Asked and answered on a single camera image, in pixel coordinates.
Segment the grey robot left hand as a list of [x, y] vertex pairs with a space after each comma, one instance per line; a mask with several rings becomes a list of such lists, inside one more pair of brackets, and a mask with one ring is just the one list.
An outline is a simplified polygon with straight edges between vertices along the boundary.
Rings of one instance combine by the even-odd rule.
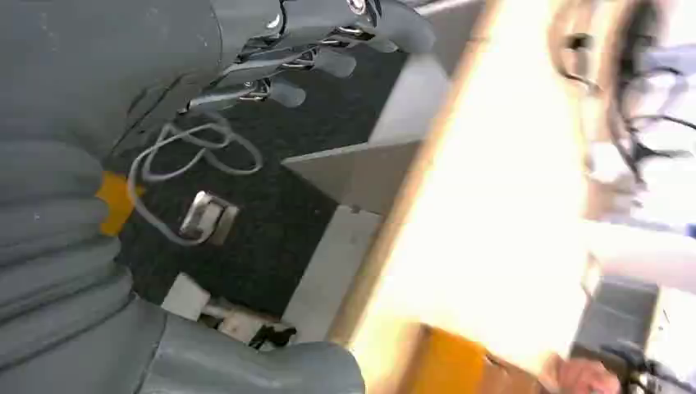
[[2, 2], [2, 392], [365, 392], [335, 343], [259, 351], [138, 297], [100, 230], [103, 160], [282, 50], [434, 41], [398, 1]]

